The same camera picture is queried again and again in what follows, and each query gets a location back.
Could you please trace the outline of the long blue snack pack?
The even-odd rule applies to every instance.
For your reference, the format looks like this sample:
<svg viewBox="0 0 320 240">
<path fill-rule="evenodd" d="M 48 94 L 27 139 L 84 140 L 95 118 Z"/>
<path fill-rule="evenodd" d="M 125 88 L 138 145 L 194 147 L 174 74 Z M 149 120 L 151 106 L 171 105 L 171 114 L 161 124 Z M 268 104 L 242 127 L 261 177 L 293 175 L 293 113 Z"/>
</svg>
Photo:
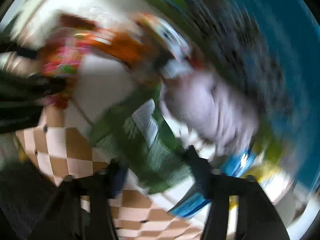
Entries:
<svg viewBox="0 0 320 240">
<path fill-rule="evenodd" d="M 182 218 L 190 218 L 199 212 L 203 207 L 212 202 L 219 194 L 226 196 L 242 195 L 248 191 L 248 182 L 243 178 L 233 177 L 225 174 L 222 169 L 219 174 L 214 174 L 211 167 L 211 196 L 212 199 L 205 199 L 197 190 L 195 183 L 191 187 L 191 193 L 186 194 L 169 213 Z"/>
</svg>

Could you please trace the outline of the green snack packet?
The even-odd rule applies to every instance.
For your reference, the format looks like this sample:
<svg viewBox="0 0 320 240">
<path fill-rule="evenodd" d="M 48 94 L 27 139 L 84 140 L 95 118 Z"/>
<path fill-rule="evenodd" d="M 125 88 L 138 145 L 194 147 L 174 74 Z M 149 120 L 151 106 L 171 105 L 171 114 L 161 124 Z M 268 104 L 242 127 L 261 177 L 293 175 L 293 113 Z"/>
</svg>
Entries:
<svg viewBox="0 0 320 240">
<path fill-rule="evenodd" d="M 148 194 L 166 191 L 191 175 L 184 151 L 160 107 L 161 86 L 139 86 L 106 109 L 88 132 L 100 152 L 117 158 L 138 178 Z"/>
</svg>

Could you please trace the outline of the red snack packet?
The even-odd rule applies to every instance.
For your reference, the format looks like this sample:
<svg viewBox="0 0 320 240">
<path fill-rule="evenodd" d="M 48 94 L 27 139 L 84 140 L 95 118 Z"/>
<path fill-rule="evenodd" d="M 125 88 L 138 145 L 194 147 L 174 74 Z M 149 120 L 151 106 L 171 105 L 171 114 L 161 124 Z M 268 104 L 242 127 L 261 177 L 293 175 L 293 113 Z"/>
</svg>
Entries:
<svg viewBox="0 0 320 240">
<path fill-rule="evenodd" d="M 90 47 L 85 44 L 85 37 L 91 31 L 62 27 L 54 29 L 46 39 L 40 56 L 41 73 L 48 77 L 58 77 L 65 80 L 64 89 L 47 97 L 47 103 L 59 109 L 66 109 L 73 97 L 78 70 L 82 58 L 89 53 Z"/>
</svg>

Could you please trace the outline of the cardboard box with blue print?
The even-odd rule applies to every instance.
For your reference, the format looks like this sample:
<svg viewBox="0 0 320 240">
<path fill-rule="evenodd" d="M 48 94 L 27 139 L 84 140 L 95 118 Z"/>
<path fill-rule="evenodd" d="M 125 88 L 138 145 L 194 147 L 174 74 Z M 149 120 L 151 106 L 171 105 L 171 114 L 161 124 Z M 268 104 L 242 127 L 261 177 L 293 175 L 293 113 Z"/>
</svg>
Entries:
<svg viewBox="0 0 320 240">
<path fill-rule="evenodd" d="M 259 140 L 319 189 L 319 24 L 303 0 L 146 0 L 258 107 Z"/>
</svg>

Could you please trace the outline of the lilac rolled cloth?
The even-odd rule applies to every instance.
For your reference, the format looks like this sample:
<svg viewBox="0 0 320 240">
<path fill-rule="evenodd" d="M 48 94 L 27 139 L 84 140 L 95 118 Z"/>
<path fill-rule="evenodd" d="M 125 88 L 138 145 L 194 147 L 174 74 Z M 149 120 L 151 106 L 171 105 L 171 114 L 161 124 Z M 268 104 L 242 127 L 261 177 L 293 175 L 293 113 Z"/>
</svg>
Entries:
<svg viewBox="0 0 320 240">
<path fill-rule="evenodd" d="M 162 100 L 170 115 L 216 145 L 219 155 L 248 148 L 259 129 L 251 100 L 212 72 L 193 71 L 163 78 Z"/>
</svg>

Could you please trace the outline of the yellow silver snack packet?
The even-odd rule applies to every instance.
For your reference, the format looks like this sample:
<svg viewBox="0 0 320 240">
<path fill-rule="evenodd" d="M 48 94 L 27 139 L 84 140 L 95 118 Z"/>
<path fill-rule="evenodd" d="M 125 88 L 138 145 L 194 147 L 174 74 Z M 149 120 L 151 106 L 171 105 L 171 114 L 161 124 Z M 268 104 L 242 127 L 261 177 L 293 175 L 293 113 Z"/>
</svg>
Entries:
<svg viewBox="0 0 320 240">
<path fill-rule="evenodd" d="M 283 142 L 275 137 L 270 125 L 261 125 L 246 149 L 230 156 L 222 170 L 238 178 L 252 175 L 270 201 L 276 204 L 291 184 L 290 175 L 280 166 L 283 153 Z"/>
</svg>

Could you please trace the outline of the orange snack packet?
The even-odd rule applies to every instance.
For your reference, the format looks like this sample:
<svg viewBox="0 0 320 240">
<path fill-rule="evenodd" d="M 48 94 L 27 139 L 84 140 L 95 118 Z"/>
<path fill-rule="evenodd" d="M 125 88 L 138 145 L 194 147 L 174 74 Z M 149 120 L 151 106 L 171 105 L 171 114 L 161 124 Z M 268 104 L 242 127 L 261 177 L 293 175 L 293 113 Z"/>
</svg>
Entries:
<svg viewBox="0 0 320 240">
<path fill-rule="evenodd" d="M 135 33 L 127 27 L 116 24 L 104 28 L 101 23 L 63 12 L 59 18 L 62 27 L 71 28 L 75 48 L 99 50 L 119 59 L 129 68 L 158 54 L 159 49 L 152 37 Z"/>
</svg>

